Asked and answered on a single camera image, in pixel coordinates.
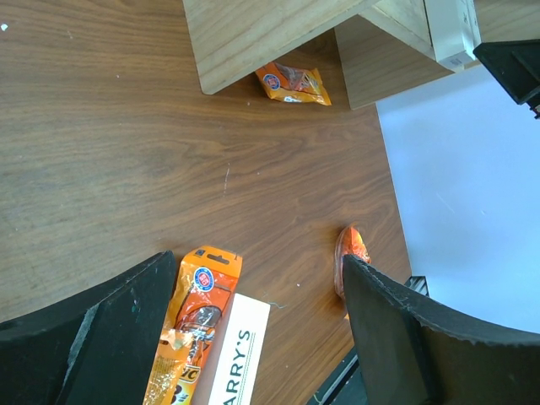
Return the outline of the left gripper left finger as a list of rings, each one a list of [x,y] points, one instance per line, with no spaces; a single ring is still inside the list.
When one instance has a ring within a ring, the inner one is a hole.
[[[176,280],[160,252],[1,324],[3,404],[140,404]]]

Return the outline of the white Harry's razor box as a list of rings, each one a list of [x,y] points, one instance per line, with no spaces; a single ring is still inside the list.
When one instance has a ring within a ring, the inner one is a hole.
[[[236,294],[220,323],[195,404],[249,404],[267,330],[270,305]]]

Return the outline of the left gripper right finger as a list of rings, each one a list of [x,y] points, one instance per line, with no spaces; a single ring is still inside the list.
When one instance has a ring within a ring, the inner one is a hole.
[[[343,284],[370,404],[537,404],[539,336],[466,315],[356,256]]]

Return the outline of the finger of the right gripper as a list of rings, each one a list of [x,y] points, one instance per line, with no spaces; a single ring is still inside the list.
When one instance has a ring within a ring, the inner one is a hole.
[[[516,104],[539,118],[539,39],[483,42],[473,54]]]

